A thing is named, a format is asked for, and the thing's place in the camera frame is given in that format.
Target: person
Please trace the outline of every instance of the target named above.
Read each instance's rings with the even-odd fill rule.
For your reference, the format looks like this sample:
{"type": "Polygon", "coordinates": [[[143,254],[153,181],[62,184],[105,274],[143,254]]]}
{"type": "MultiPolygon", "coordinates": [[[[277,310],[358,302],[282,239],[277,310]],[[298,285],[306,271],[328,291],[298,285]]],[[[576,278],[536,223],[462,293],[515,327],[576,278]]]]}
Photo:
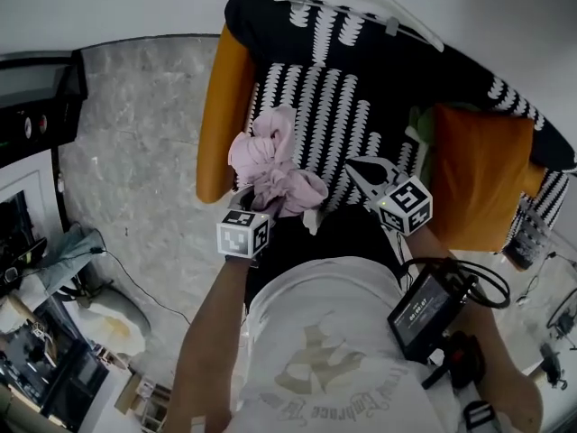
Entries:
{"type": "MultiPolygon", "coordinates": [[[[450,255],[426,227],[407,244],[414,257],[450,255]]],[[[363,207],[329,214],[316,235],[300,217],[278,220],[258,269],[232,258],[216,277],[185,336],[164,431],[461,431],[448,376],[423,389],[435,368],[405,360],[389,330],[399,267],[363,207]],[[233,414],[243,303],[250,362],[233,414]]],[[[450,330],[477,337],[486,373],[476,388],[502,431],[537,432],[539,391],[513,365],[491,310],[468,302],[450,330]]]]}

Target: white clothes hanger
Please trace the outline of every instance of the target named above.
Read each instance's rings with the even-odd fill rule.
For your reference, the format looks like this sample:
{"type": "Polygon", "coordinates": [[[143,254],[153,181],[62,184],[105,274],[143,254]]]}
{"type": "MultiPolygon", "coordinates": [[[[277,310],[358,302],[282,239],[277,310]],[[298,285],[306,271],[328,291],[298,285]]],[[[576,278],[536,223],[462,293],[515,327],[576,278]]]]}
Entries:
{"type": "MultiPolygon", "coordinates": [[[[409,10],[407,8],[405,8],[403,5],[401,5],[399,2],[397,2],[397,0],[356,0],[358,2],[371,4],[375,7],[378,7],[379,9],[382,9],[383,10],[382,14],[375,14],[375,16],[377,16],[376,19],[371,18],[371,17],[369,17],[366,14],[363,14],[361,12],[354,11],[354,9],[347,11],[347,10],[344,10],[343,8],[340,8],[339,6],[325,4],[325,3],[318,4],[316,2],[311,2],[311,0],[275,0],[275,1],[276,2],[290,1],[290,2],[299,3],[299,4],[303,4],[303,5],[324,6],[324,7],[330,7],[339,13],[355,14],[356,16],[359,16],[362,19],[374,21],[375,23],[380,23],[382,25],[387,26],[387,29],[388,29],[387,33],[389,33],[391,35],[395,34],[395,32],[397,31],[398,23],[401,23],[401,24],[409,27],[410,29],[414,30],[421,37],[423,37],[423,39],[425,41],[427,41],[428,43],[433,45],[439,51],[444,50],[444,44],[443,44],[443,41],[440,39],[440,37],[436,33],[434,33],[433,31],[431,31],[421,20],[419,20],[416,16],[414,16],[411,12],[409,12],[409,10]]],[[[320,0],[320,1],[333,2],[334,0],[320,0]]],[[[398,29],[398,31],[403,32],[406,35],[414,37],[414,34],[412,34],[411,32],[405,32],[400,28],[398,29]]]]}

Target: forearm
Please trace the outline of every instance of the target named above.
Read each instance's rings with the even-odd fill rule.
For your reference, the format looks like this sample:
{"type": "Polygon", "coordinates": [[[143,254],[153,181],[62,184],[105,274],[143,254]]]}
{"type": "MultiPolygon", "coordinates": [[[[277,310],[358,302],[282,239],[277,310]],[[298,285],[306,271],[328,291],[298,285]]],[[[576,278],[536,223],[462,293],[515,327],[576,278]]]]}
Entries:
{"type": "MultiPolygon", "coordinates": [[[[408,237],[407,244],[413,257],[453,256],[427,227],[408,237]]],[[[479,341],[486,365],[485,376],[477,385],[481,398],[495,410],[507,414],[520,431],[538,431],[543,417],[541,394],[513,364],[492,310],[469,301],[449,330],[460,330],[479,341]]]]}
{"type": "Polygon", "coordinates": [[[180,350],[165,431],[188,433],[193,418],[207,432],[230,420],[230,385],[238,354],[244,286],[250,261],[224,264],[185,335],[180,350]]]}

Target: black and white patterned blanket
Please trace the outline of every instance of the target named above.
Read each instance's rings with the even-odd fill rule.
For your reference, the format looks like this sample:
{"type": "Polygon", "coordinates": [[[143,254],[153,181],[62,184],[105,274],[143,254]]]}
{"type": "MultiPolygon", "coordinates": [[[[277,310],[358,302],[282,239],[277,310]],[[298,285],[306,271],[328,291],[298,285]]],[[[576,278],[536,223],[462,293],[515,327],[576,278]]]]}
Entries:
{"type": "Polygon", "coordinates": [[[247,126],[265,108],[297,109],[294,160],[328,186],[323,209],[362,201],[343,170],[348,158],[378,155],[408,174],[419,170],[423,148],[406,132],[408,111],[462,102],[535,121],[531,159],[550,170],[537,198],[521,196],[508,242],[527,207],[553,226],[568,185],[564,173],[577,170],[572,147],[515,89],[459,51],[440,53],[356,15],[312,5],[230,0],[225,15],[258,67],[247,126]]]}

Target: orange armrest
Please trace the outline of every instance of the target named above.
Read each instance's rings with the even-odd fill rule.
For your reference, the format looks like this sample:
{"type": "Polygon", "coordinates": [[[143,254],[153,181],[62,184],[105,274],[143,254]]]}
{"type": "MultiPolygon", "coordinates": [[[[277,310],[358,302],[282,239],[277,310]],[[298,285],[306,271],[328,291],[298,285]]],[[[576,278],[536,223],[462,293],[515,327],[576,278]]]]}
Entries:
{"type": "Polygon", "coordinates": [[[244,128],[255,70],[249,51],[225,25],[208,83],[198,143],[197,196],[206,204],[216,202],[233,186],[228,150],[244,128]]]}

